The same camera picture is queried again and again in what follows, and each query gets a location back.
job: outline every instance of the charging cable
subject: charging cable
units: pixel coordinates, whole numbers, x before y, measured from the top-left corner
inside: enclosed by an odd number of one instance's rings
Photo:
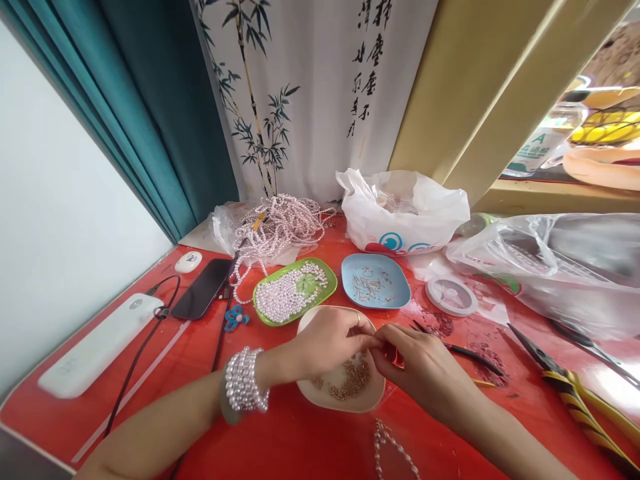
[[[111,429],[113,428],[113,421],[115,420],[115,416],[118,413],[118,410],[120,408],[120,403],[122,402],[122,398],[125,396],[125,392],[127,391],[127,386],[129,386],[129,382],[131,380],[131,376],[133,375],[133,370],[135,369],[135,366],[138,363],[138,360],[140,359],[140,355],[142,355],[143,350],[145,349],[145,347],[149,343],[149,340],[151,340],[151,337],[153,336],[153,334],[156,332],[156,330],[158,330],[158,327],[162,323],[162,320],[167,318],[169,316],[170,312],[171,312],[171,306],[173,305],[173,302],[175,300],[175,296],[178,294],[178,290],[180,289],[180,275],[172,275],[170,277],[167,277],[164,280],[162,280],[161,282],[159,282],[156,285],[154,285],[152,288],[150,288],[147,291],[147,295],[153,295],[158,290],[158,288],[160,288],[160,285],[162,285],[164,282],[166,282],[167,280],[170,280],[172,278],[176,279],[176,283],[175,283],[175,288],[173,290],[173,294],[171,296],[171,300],[169,300],[169,303],[166,306],[158,307],[153,312],[153,317],[157,320],[157,322],[155,323],[155,325],[153,326],[153,328],[151,329],[151,331],[147,335],[147,338],[145,338],[144,342],[142,342],[142,345],[140,345],[140,348],[138,349],[138,352],[135,354],[135,357],[133,358],[133,361],[131,362],[131,366],[129,368],[129,372],[128,372],[126,378],[125,378],[124,383],[122,384],[122,388],[120,389],[120,394],[118,394],[118,399],[115,401],[115,405],[113,406],[113,410],[111,410],[111,416],[109,417],[109,422],[107,423],[107,428],[105,429],[105,437],[108,434],[110,434]]]

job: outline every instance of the wrist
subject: wrist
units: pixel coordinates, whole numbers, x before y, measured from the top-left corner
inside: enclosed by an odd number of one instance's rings
[[[262,352],[255,360],[255,381],[261,391],[296,380],[286,344]]]

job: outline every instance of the fabric backdrop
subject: fabric backdrop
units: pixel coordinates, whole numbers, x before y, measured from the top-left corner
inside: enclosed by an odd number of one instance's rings
[[[247,196],[386,171],[437,0],[194,0]]]
[[[0,0],[0,9],[171,240],[238,200],[186,0]]]

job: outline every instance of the white wall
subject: white wall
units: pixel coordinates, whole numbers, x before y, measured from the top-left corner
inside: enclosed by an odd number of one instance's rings
[[[0,22],[0,397],[170,248]]]

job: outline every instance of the white plastic bag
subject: white plastic bag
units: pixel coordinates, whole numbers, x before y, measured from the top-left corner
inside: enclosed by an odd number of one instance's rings
[[[392,257],[438,250],[469,220],[464,190],[448,190],[418,172],[364,178],[360,170],[348,169],[335,177],[345,189],[349,238],[366,252]]]
[[[447,258],[498,281],[526,306],[593,339],[640,333],[640,215],[500,219],[454,241]]]
[[[235,256],[233,244],[235,242],[235,230],[240,226],[242,218],[255,207],[254,203],[248,202],[226,202],[218,205],[213,213],[209,214],[209,232],[215,243],[215,251],[226,253],[230,257]],[[288,265],[295,262],[299,255],[310,253],[317,248],[317,245],[309,247],[290,246],[278,257],[263,259],[265,266]],[[261,268],[260,264],[253,263],[252,267]]]

